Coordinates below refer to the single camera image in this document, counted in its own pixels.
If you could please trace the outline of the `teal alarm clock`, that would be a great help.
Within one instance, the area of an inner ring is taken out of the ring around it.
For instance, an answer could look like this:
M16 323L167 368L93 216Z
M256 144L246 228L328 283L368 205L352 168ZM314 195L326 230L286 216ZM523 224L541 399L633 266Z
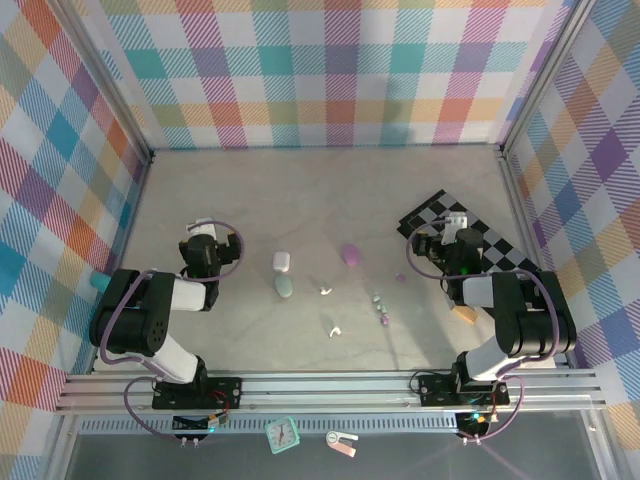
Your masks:
M296 421L287 416L269 422L265 433L271 453L276 455L300 444L300 436Z

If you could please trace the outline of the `small controller board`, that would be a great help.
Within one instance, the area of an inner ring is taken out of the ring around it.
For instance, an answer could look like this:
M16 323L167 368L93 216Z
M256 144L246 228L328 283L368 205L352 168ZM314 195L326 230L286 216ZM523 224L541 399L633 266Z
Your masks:
M491 428L499 422L497 413L488 412L456 413L455 418L456 435L464 442L489 435Z
M228 421L229 415L222 412L206 417L173 416L171 428L174 435L180 440L202 441L227 424Z

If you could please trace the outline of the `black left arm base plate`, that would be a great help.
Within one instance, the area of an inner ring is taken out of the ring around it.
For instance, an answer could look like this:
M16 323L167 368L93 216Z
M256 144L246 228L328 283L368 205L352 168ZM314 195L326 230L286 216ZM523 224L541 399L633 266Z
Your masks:
M157 382L153 387L154 410L238 409L242 393L239 377L207 377L189 384Z

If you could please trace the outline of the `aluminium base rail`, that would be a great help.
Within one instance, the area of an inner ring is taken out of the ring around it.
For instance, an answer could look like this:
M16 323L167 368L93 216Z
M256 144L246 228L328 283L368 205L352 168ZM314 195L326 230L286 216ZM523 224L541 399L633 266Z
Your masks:
M235 412L251 414L468 412L497 409L508 412L602 409L606 402L592 370L523 369L508 380L509 401L497 396L455 405L442 394L420 398L410 383L410 371L239 373L240 400ZM137 371L72 375L64 386L59 414L111 414L133 409L149 414L155 397L151 383Z

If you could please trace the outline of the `aluminium side rail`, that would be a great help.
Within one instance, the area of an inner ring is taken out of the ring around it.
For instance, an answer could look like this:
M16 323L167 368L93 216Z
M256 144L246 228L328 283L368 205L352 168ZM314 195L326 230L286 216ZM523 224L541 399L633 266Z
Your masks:
M141 183L140 183L140 186L139 186L139 190L138 190L138 193L137 193L137 195L136 195L136 197L134 199L135 202L132 201L132 209L131 209L129 220L128 220L128 223L127 223L127 227L124 230L124 234L123 234L124 236L121 238L121 240L122 240L121 241L122 249L121 249L120 253L118 254L117 259L116 259L116 261L115 261L115 263L113 265L113 267L114 267L113 271L114 272L115 272L116 269L118 269L118 268L123 266L123 262L124 262L124 259L126 257L126 253L127 253L127 250L128 250L128 244L130 242L133 230L134 230L134 228L136 226L136 221L137 221L138 212L139 212L139 209L140 209L140 204L142 202L142 198L144 196L144 193L145 193L145 190L146 190L146 187L147 187L147 184L148 184L148 180L149 180L149 177L150 177L150 172L151 172L151 170L153 168L153 165L155 163L155 153L156 152L152 152L152 153L154 153L154 156L152 156L152 158L149 160L148 164L144 168L143 175L141 177ZM103 292L98 290L98 296L97 296L98 305L101 302L102 297L103 297ZM94 348L94 352L90 354L90 358L89 358L90 363L89 363L89 366L87 367L86 373L91 374L91 373L93 373L95 371L94 367L95 367L95 363L98 360L98 358L99 358L98 348L95 347Z
M496 150L496 160L508 198L511 214L513 216L513 222L518 236L519 249L533 264L531 271L537 272L544 270L544 261L540 256L539 249L534 245L535 238L533 236L533 230L528 222L523 197L518 189L518 185L509 162L500 148Z

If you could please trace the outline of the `aluminium corner post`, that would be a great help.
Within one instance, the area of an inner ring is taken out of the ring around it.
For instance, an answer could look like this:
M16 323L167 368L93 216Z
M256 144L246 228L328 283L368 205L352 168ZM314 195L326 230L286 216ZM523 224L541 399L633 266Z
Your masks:
M71 0L46 0L46 3L86 64L86 69L120 122L123 131L131 140L134 150L141 157L143 164L148 165L153 161L154 152L149 148L124 97L117 88L113 75L95 47Z
M502 130L496 136L495 143L500 147L505 160L512 155L514 145L526 130L596 2L597 0L550 0L551 12L544 14L540 24L545 37L538 38L535 34L529 44L525 55L528 69L519 70L519 73L525 75L521 91L515 97Z

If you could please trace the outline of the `black grey folding chessboard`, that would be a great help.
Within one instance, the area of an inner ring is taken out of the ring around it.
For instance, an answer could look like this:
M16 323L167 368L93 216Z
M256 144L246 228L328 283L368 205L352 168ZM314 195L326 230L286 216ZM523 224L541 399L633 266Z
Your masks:
M483 234L481 265L484 272L502 272L513 269L523 269L531 272L539 270L539 267L518 248L502 238L494 229L445 190L439 190L401 218L397 231L407 239L415 228L425 223L442 220L451 211L464 212L467 215L468 226Z

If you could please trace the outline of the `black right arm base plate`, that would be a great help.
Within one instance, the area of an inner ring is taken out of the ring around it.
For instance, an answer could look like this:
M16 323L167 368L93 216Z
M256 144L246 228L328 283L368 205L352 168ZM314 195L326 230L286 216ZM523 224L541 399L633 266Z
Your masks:
M459 375L420 375L418 393L423 407L507 406L507 385L497 381L462 382Z

